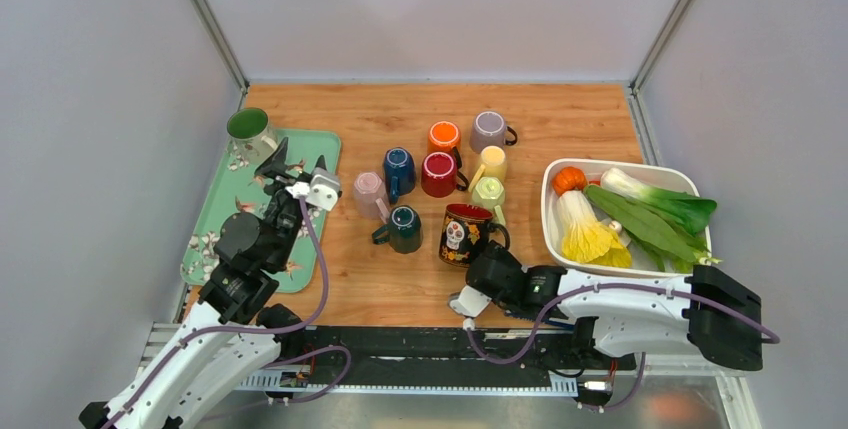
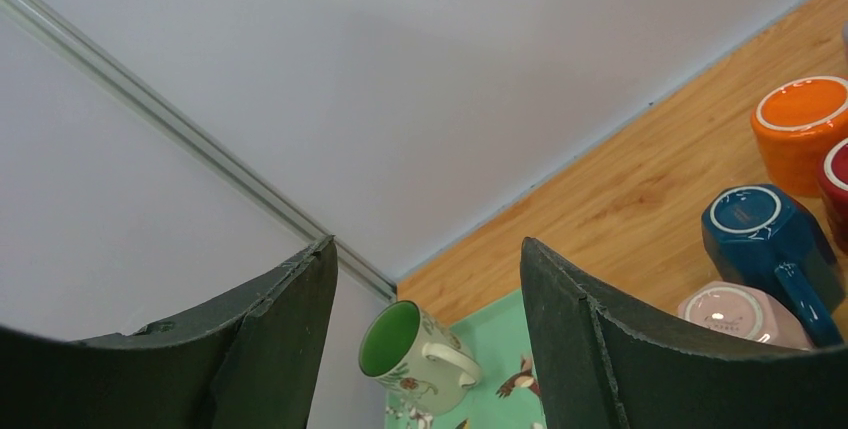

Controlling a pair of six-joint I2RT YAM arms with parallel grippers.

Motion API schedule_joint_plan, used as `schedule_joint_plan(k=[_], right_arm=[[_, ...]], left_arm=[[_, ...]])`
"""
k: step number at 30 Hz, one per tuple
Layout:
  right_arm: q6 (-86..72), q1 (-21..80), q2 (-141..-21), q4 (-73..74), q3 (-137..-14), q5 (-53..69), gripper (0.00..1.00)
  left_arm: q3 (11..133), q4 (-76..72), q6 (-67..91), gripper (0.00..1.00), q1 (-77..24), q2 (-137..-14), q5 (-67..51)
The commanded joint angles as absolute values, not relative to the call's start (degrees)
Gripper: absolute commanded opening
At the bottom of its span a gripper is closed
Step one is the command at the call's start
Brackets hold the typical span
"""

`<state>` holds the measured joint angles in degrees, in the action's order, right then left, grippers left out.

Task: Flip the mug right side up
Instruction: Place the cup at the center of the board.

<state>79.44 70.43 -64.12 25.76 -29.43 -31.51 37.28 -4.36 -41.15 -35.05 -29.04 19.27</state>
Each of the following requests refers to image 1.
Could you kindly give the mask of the dark green octagonal mug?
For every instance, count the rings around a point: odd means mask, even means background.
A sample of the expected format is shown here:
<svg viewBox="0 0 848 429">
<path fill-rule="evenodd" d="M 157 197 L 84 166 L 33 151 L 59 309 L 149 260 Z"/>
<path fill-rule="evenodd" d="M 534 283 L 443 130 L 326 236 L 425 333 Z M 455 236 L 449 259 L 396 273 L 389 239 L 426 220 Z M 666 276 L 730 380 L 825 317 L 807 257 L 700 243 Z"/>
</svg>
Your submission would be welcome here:
<svg viewBox="0 0 848 429">
<path fill-rule="evenodd" d="M 422 245 L 422 223 L 419 214 L 408 205 L 395 207 L 388 220 L 372 233 L 375 245 L 389 244 L 399 254 L 416 252 Z"/>
</svg>

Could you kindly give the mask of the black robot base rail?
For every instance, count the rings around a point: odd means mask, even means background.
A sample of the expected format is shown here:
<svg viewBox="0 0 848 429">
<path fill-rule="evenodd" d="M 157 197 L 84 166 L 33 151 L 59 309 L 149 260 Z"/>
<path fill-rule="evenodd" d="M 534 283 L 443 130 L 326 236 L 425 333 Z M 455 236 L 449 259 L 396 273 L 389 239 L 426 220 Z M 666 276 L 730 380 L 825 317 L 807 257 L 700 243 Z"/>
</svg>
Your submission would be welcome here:
<svg viewBox="0 0 848 429">
<path fill-rule="evenodd" d="M 319 326 L 284 337 L 282 357 L 327 346 L 344 346 L 352 365 L 344 385 L 538 388 L 548 371 L 605 373 L 612 359 L 569 332 L 542 329 L 522 358 L 496 365 L 479 358 L 459 328 Z"/>
</svg>

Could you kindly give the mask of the black skull mug red inside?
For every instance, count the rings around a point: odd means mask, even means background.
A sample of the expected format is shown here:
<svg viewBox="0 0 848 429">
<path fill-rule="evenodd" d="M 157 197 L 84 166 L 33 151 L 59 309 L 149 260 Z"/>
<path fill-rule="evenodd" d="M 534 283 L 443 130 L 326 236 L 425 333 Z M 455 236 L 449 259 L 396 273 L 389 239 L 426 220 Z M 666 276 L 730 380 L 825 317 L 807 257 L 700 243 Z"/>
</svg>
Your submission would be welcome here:
<svg viewBox="0 0 848 429">
<path fill-rule="evenodd" d="M 492 211 L 473 204 L 448 204 L 445 207 L 438 257 L 449 265 L 468 268 L 483 253 L 496 231 L 502 234 L 503 246 L 509 249 L 509 232 L 496 221 Z"/>
</svg>

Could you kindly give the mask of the light green octagonal mug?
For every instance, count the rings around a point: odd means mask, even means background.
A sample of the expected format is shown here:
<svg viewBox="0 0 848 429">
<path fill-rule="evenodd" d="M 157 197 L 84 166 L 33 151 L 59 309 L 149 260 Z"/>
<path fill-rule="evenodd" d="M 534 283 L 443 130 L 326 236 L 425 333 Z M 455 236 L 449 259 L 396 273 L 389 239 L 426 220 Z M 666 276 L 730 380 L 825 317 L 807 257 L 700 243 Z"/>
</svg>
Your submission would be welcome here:
<svg viewBox="0 0 848 429">
<path fill-rule="evenodd" d="M 494 220 L 501 225 L 506 225 L 503 206 L 506 191 L 503 183 L 496 177 L 482 177 L 470 191 L 471 200 L 474 205 L 489 210 L 494 215 Z"/>
</svg>

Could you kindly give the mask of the cream floral mug green inside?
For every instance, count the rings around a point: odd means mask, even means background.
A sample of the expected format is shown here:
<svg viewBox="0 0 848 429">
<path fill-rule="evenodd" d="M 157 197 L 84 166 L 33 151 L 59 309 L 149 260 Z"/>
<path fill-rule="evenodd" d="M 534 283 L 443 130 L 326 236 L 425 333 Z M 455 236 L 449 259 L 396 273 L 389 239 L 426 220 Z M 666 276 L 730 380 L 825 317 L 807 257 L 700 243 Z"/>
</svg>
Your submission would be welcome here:
<svg viewBox="0 0 848 429">
<path fill-rule="evenodd" d="M 279 147 L 276 131 L 268 114 L 256 107 L 233 114 L 226 125 L 236 152 L 249 164 L 261 164 Z"/>
</svg>

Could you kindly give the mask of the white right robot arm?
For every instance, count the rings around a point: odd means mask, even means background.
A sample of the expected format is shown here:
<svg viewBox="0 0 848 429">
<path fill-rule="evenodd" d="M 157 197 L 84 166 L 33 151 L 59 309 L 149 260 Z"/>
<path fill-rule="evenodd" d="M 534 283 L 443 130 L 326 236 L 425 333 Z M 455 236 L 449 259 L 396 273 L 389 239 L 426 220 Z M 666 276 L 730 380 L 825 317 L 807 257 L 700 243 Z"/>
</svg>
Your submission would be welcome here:
<svg viewBox="0 0 848 429">
<path fill-rule="evenodd" d="M 449 299 L 466 330 L 491 304 L 535 325 L 561 320 L 572 327 L 570 351 L 584 367 L 608 356 L 698 352 L 725 368 L 759 371 L 763 345 L 779 340 L 762 324 L 760 296 L 714 266 L 673 276 L 615 277 L 523 265 L 492 241 Z"/>
</svg>

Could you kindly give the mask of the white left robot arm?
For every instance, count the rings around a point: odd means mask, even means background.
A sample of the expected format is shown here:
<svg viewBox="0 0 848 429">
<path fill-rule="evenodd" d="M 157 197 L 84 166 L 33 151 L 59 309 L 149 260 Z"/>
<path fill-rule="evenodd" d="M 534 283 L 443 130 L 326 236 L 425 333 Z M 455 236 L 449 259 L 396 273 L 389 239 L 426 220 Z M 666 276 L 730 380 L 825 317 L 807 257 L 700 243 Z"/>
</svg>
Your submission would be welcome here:
<svg viewBox="0 0 848 429">
<path fill-rule="evenodd" d="M 312 171 L 294 174 L 287 138 L 255 170 L 270 200 L 263 212 L 236 211 L 222 224 L 218 257 L 188 316 L 150 365 L 122 392 L 91 402 L 80 413 L 85 428 L 193 428 L 254 371 L 293 363 L 306 348 L 306 319 L 281 304 L 269 305 L 300 230 L 321 248 L 309 218 L 331 211 L 342 193 L 337 175 L 319 156 Z"/>
</svg>

